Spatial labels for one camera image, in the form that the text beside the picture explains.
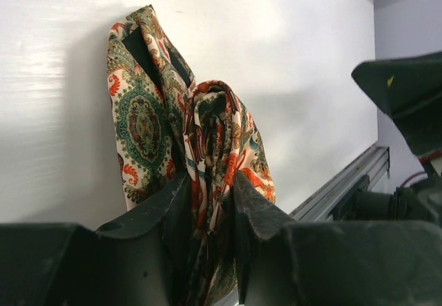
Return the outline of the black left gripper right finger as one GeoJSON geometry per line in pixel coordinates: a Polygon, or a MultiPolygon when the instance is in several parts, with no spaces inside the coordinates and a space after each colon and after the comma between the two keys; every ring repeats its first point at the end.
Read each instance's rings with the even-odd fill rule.
{"type": "Polygon", "coordinates": [[[440,305],[441,221],[299,222],[233,184],[241,305],[440,305]]]}

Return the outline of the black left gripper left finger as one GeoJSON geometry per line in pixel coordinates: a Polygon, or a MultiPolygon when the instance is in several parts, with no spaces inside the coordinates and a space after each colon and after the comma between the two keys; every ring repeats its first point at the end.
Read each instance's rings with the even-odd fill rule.
{"type": "Polygon", "coordinates": [[[97,230],[75,223],[1,225],[2,305],[172,305],[176,262],[166,246],[189,176],[97,230]]]}

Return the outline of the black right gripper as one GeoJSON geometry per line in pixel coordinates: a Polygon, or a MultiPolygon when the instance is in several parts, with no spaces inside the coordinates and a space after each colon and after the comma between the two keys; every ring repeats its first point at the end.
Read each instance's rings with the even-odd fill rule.
{"type": "Polygon", "coordinates": [[[427,173],[394,193],[368,189],[364,175],[340,200],[340,220],[441,221],[441,53],[364,61],[359,88],[386,114],[427,173]]]}

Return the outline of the paisley patterned tie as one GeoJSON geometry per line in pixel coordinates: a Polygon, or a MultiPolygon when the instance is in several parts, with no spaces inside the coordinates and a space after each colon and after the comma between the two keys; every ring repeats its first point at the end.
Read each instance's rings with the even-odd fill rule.
{"type": "Polygon", "coordinates": [[[190,176],[190,246],[178,303],[212,305],[236,285],[227,258],[235,174],[276,200],[252,115],[225,82],[196,82],[152,6],[112,26],[107,85],[126,206],[141,204],[181,171],[190,176]]]}

